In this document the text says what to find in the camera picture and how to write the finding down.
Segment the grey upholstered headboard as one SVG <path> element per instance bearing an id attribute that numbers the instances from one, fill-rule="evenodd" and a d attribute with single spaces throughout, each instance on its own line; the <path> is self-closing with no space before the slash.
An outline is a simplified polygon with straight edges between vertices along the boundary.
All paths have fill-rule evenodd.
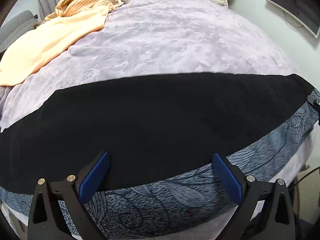
<path id="1" fill-rule="evenodd" d="M 36 22 L 38 22 L 38 20 L 34 15 L 29 10 L 26 10 L 2 25 L 0 36 L 1 52 L 5 51 L 23 34 L 33 30 Z"/>

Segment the lavender plush bed blanket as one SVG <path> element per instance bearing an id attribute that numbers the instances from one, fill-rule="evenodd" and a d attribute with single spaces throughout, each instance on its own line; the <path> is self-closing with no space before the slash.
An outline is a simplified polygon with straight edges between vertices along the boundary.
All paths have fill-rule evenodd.
<path id="1" fill-rule="evenodd" d="M 1 91 L 1 129 L 56 90 L 138 75 L 289 75 L 294 62 L 256 25 L 209 0 L 131 0 L 23 83 Z"/>

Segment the black pants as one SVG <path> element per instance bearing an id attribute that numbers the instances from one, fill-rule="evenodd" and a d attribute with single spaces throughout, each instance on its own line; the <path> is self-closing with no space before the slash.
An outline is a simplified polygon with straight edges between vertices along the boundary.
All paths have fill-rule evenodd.
<path id="1" fill-rule="evenodd" d="M 31 194 L 99 152 L 111 156 L 100 186 L 171 178 L 231 155 L 272 132 L 314 87 L 291 74 L 189 73 L 128 77 L 55 91 L 1 133 L 1 187 Z"/>

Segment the tan striped garment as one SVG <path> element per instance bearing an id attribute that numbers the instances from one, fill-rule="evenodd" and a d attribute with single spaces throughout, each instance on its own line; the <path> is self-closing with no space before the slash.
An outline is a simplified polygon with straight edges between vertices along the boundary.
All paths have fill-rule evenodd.
<path id="1" fill-rule="evenodd" d="M 47 15 L 44 20 L 50 21 L 57 17 L 70 17 L 88 9 L 108 6 L 110 3 L 112 8 L 118 8 L 123 5 L 121 0 L 59 0 L 54 12 Z"/>

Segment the blue patterned bed sheet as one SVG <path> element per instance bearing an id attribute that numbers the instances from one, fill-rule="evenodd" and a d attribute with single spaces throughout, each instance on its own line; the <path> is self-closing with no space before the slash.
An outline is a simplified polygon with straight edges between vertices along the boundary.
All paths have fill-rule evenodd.
<path id="1" fill-rule="evenodd" d="M 306 102 L 272 132 L 227 157 L 244 172 L 269 180 L 298 151 L 317 119 L 318 113 Z M 232 206 L 210 162 L 171 178 L 122 189 L 101 190 L 102 181 L 86 209 L 108 238 L 163 236 L 191 228 Z M 1 187 L 1 198 L 25 215 L 32 194 Z"/>

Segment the peach orange cloth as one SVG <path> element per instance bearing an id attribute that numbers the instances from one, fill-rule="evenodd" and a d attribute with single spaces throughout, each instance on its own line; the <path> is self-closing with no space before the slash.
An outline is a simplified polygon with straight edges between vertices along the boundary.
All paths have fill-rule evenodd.
<path id="1" fill-rule="evenodd" d="M 19 37 L 1 59 L 1 85 L 15 86 L 88 33 L 103 29 L 112 4 L 56 17 Z"/>

